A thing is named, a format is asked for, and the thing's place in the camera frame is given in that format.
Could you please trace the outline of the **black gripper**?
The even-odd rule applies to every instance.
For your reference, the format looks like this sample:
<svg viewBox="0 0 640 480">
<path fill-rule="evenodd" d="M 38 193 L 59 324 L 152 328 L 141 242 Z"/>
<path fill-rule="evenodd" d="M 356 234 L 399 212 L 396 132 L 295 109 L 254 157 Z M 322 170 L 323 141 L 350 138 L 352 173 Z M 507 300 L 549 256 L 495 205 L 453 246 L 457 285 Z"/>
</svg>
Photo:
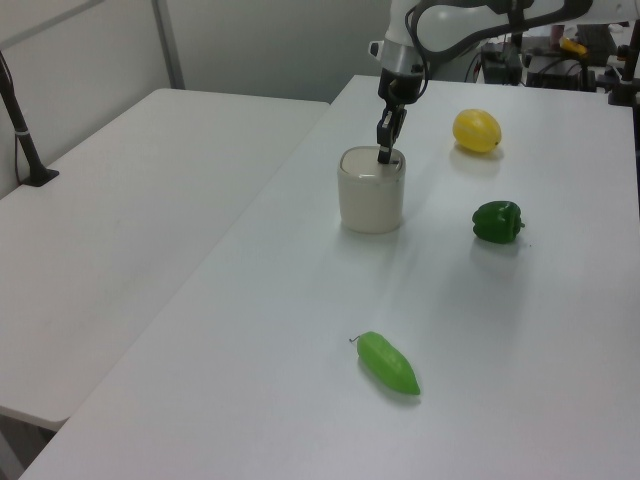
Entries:
<svg viewBox="0 0 640 480">
<path fill-rule="evenodd" d="M 388 107 L 411 105 L 416 103 L 423 94 L 424 73 L 401 75 L 387 69 L 382 69 L 379 79 L 378 96 Z M 394 111 L 385 108 L 376 127 L 376 138 L 379 145 L 377 161 L 388 164 L 394 143 L 400 136 L 407 111 L 398 106 Z"/>
</svg>

